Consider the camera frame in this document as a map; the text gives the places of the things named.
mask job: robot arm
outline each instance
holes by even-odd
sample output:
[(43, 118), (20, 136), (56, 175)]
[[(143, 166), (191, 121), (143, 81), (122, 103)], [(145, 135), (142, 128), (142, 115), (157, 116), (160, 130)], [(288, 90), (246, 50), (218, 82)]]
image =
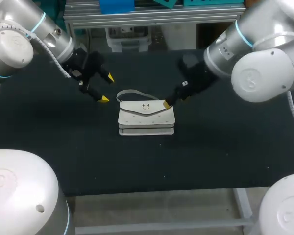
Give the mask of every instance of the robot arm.
[[(48, 54), (52, 53), (53, 58), (59, 62), (60, 70), (65, 70), (67, 77), (79, 81), (83, 93), (99, 102), (109, 101), (89, 85), (91, 77), (97, 72), (108, 83), (114, 82), (111, 74), (103, 67), (103, 57), (97, 52), (88, 54), (82, 48), (77, 48), (74, 40), (35, 3), (31, 0), (0, 0), (0, 27), (11, 25), (24, 28), (30, 33), (9, 27), (0, 29), (0, 83), (28, 65), (33, 58), (33, 48), (41, 51), (43, 45)], [(31, 34), (37, 36), (41, 43), (29, 40)]]
[[(254, 4), (205, 50), (203, 62), (193, 64), (182, 70), (187, 85), (176, 88), (166, 107), (205, 90), (217, 78), (231, 79), (234, 91), (250, 102), (294, 89), (294, 0)], [(196, 67), (201, 71), (189, 73)]]

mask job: black mat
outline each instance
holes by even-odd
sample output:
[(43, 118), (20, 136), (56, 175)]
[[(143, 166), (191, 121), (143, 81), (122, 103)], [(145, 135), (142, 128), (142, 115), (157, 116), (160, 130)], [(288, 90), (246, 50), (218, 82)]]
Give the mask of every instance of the black mat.
[(67, 195), (269, 186), (294, 173), (286, 95), (251, 104), (229, 81), (179, 103), (173, 136), (119, 136), (116, 93), (164, 98), (183, 79), (175, 66), (182, 53), (107, 55), (116, 84), (95, 82), (111, 99), (104, 105), (36, 57), (0, 88), (0, 148), (45, 159)]

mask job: teal object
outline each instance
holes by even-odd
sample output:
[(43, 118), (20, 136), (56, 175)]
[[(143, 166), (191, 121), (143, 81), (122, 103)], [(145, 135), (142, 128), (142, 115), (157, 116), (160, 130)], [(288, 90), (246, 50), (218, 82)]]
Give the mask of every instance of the teal object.
[(243, 3), (244, 0), (184, 0), (184, 6)]
[(154, 0), (154, 1), (171, 9), (174, 8), (177, 2), (177, 0)]

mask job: white cable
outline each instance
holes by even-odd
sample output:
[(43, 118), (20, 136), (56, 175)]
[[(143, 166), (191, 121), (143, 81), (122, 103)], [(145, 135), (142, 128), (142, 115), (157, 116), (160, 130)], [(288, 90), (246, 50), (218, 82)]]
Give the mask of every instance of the white cable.
[(51, 59), (53, 60), (53, 62), (57, 65), (58, 69), (60, 70), (60, 72), (67, 78), (70, 78), (71, 76), (62, 68), (62, 66), (60, 65), (60, 63), (58, 62), (58, 60), (55, 58), (55, 56), (53, 55), (53, 53), (51, 52), (51, 50), (46, 46), (46, 44), (37, 37), (36, 34), (26, 30), (25, 28), (21, 27), (21, 26), (14, 26), (14, 25), (4, 25), (4, 26), (0, 26), (0, 30), (14, 30), (14, 31), (21, 31), (24, 32), (26, 34), (28, 34), (32, 39), (35, 39), (41, 46), (42, 48), (47, 52), (47, 54), (51, 57)]
[(294, 117), (294, 103), (293, 103), (292, 94), (290, 91), (288, 91), (288, 100), (289, 100), (289, 106), (290, 106), (292, 115)]

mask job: white handbag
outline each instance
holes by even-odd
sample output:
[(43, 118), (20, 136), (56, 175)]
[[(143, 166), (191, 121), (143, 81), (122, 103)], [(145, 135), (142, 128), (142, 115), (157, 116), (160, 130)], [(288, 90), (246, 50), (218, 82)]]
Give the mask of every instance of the white handbag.
[[(122, 101), (119, 96), (139, 94), (154, 100)], [(137, 90), (124, 90), (117, 94), (120, 102), (119, 134), (121, 136), (173, 135), (175, 117), (173, 107), (166, 109), (164, 100)]]

